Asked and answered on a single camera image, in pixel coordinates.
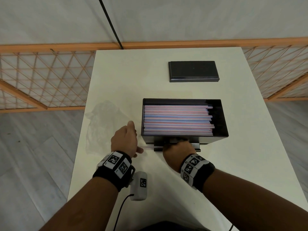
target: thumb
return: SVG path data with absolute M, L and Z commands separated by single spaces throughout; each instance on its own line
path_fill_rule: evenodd
M 127 123 L 127 131 L 128 131 L 128 132 L 129 132 L 129 131 L 135 132 L 135 124 L 134 124 L 133 121 L 129 121 L 129 122 Z

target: white table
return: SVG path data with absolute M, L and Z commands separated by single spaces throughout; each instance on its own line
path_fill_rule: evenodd
M 169 61 L 215 61 L 220 81 L 170 83 Z M 308 210 L 241 48 L 97 51 L 69 199 L 90 180 L 97 163 L 110 151 L 113 131 L 127 120 L 136 124 L 138 144 L 145 144 L 140 137 L 143 98 L 221 99 L 229 137 L 201 146 L 200 155 L 216 168 Z M 200 192 L 167 166 L 161 153 L 146 150 L 133 159 L 133 165 L 136 171 L 148 173 L 148 198 L 125 202 L 118 230 L 139 229 L 162 220 L 212 231 L 230 228 L 230 222 Z M 120 192 L 106 230 L 113 229 L 128 194 L 129 188 Z

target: left hand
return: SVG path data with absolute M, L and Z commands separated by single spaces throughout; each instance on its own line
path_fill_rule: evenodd
M 137 157 L 137 153 L 143 153 L 143 149 L 137 147 L 137 131 L 133 121 L 115 132 L 111 138 L 111 151 L 123 151 L 131 158 Z

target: black pole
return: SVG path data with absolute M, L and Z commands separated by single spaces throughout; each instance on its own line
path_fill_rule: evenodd
M 111 29 L 112 29 L 112 31 L 113 31 L 113 34 L 114 34 L 115 37 L 116 37 L 116 40 L 118 41 L 118 43 L 119 43 L 121 49 L 124 49 L 123 46 L 122 46 L 122 44 L 121 44 L 121 42 L 120 42 L 120 40 L 119 40 L 119 38 L 118 38 L 118 35 L 116 34 L 115 29 L 113 28 L 113 25 L 112 25 L 112 23 L 111 23 L 111 20 L 110 20 L 109 15 L 108 15 L 108 13 L 107 13 L 107 11 L 106 11 L 106 8 L 105 8 L 105 6 L 104 6 L 103 1 L 102 1 L 102 0 L 99 0 L 99 3 L 100 3 L 100 5 L 102 6 L 102 9 L 103 9 L 103 11 L 104 11 L 104 13 L 105 13 L 105 15 L 106 15 L 106 18 L 107 18 L 107 20 L 108 20 L 108 22 L 109 22 L 109 25 L 110 25 L 110 27 L 111 27 Z

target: wristband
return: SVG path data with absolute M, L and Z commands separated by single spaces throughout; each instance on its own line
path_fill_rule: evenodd
M 98 163 L 93 177 L 107 179 L 120 192 L 122 188 L 129 186 L 134 172 L 130 156 L 122 151 L 114 151 Z
M 198 154 L 188 155 L 181 164 L 181 178 L 192 188 L 202 192 L 206 179 L 214 172 L 215 166 Z

